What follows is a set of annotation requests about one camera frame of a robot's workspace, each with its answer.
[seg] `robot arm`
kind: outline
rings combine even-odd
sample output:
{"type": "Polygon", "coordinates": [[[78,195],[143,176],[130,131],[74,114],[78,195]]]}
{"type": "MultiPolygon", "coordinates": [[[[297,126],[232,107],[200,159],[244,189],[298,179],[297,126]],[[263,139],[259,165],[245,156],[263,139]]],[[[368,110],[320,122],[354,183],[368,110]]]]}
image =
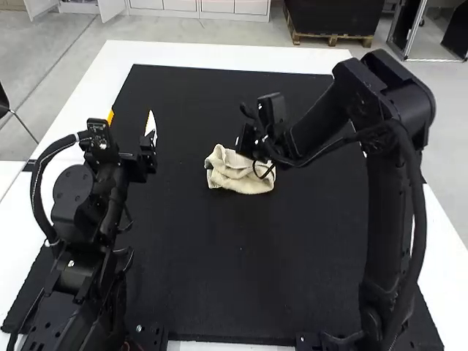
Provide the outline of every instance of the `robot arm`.
{"type": "Polygon", "coordinates": [[[258,99],[236,151],[276,165],[305,167],[347,143],[359,141],[369,176],[366,267],[360,285],[364,337],[359,350],[391,350],[412,313],[426,247],[426,210],[420,175],[435,101],[414,75],[377,50],[333,69],[334,81],[307,114],[287,125],[281,94],[258,99]],[[356,133],[323,144],[348,121],[356,133]],[[412,218],[415,218],[411,250],[412,218]]]}
{"type": "Polygon", "coordinates": [[[132,248],[115,250],[116,236],[132,226],[125,202],[133,182],[156,172],[154,132],[141,136],[136,154],[119,152],[105,120],[90,118],[88,129],[57,140],[38,158],[31,177],[34,217],[46,234],[55,262],[22,326],[31,328],[22,350],[116,351],[125,341],[126,272],[132,248]],[[42,207],[41,180],[58,152],[80,143],[85,164],[68,167],[53,188],[51,224],[42,207]],[[121,217],[129,224],[119,228],[121,217]]]}

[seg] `gray floor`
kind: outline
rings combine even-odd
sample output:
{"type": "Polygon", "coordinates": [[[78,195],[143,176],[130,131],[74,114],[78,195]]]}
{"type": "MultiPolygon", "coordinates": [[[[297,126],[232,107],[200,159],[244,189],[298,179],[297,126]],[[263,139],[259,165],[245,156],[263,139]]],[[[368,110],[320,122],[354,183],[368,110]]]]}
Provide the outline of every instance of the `gray floor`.
{"type": "MultiPolygon", "coordinates": [[[[381,20],[373,48],[387,48],[390,19],[381,20]]],[[[437,26],[430,20],[418,32],[411,58],[446,59],[437,26]]],[[[0,12],[0,80],[12,106],[41,138],[63,107],[107,39],[205,42],[237,45],[293,46],[281,8],[273,7],[269,23],[119,16],[102,24],[93,15],[50,13],[34,23],[24,12],[0,12]]],[[[304,47],[326,48],[322,40],[304,47]]],[[[339,42],[360,58],[358,42],[339,42]]],[[[423,173],[468,246],[468,118],[465,96],[468,64],[404,64],[435,93],[438,114],[424,154],[423,173]]],[[[0,129],[0,159],[28,159],[34,141],[11,118],[0,129]]]]}

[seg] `black mat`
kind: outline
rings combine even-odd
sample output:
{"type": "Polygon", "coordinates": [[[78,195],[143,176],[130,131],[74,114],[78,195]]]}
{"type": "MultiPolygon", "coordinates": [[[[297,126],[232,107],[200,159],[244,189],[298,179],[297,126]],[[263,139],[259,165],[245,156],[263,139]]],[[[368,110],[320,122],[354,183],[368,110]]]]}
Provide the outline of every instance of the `black mat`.
{"type": "MultiPolygon", "coordinates": [[[[152,109],[159,169],[148,184],[132,185],[135,226],[118,242],[136,251],[129,328],[153,320],[167,326],[172,339],[266,344],[294,344],[300,331],[360,328],[367,176],[359,147],[304,170],[279,171],[275,190],[259,196],[209,190],[203,169],[216,143],[233,147],[243,123],[241,100],[254,104],[281,91],[291,116],[299,117],[331,79],[132,68],[114,104],[113,132],[123,140],[135,128],[132,117],[152,109]]],[[[42,274],[49,265],[41,263],[42,274]]],[[[4,328],[17,323],[20,312],[21,306],[12,309],[4,328]]],[[[412,329],[399,344],[397,350],[443,350],[420,293],[412,329]]]]}

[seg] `towel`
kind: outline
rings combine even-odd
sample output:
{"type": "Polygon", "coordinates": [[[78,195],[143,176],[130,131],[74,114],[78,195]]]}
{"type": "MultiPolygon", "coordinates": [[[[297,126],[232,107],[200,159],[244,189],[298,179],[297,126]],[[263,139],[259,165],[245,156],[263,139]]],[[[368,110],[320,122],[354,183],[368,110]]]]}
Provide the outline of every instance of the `towel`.
{"type": "MultiPolygon", "coordinates": [[[[252,168],[253,161],[237,154],[234,150],[217,144],[213,153],[205,159],[206,179],[210,189],[225,188],[241,194],[254,195],[270,192],[276,180],[276,168],[264,179],[259,179],[252,168]]],[[[271,166],[256,162],[255,170],[259,176],[271,166]]]]}

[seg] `table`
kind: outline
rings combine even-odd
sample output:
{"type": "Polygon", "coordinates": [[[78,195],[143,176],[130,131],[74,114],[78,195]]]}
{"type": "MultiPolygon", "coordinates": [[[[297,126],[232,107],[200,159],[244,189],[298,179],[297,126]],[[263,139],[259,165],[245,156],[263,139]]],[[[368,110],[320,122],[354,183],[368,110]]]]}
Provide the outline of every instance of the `table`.
{"type": "MultiPolygon", "coordinates": [[[[37,156],[61,136],[84,129],[87,118],[107,116],[132,64],[159,64],[176,67],[201,67],[269,72],[330,74],[335,64],[350,57],[347,50],[301,48],[251,48],[221,45],[192,45],[147,42],[105,44],[75,92],[33,153],[37,156]]],[[[82,152],[74,146],[50,163],[42,185],[45,212],[52,208],[51,189],[60,172],[81,162],[82,152]]],[[[30,173],[20,173],[0,202],[0,222],[4,243],[0,251],[0,318],[4,318],[44,236],[29,208],[30,173]],[[21,256],[12,248],[21,248],[21,256]]],[[[468,314],[468,251],[445,215],[429,185],[425,185],[428,212],[428,249],[420,276],[420,288],[447,351],[463,350],[465,317],[468,314]]],[[[8,335],[0,335],[5,349],[8,335]]],[[[237,344],[206,344],[171,341],[169,350],[285,350],[286,347],[237,344]]]]}
{"type": "Polygon", "coordinates": [[[0,200],[23,169],[22,161],[0,161],[0,200]]]}

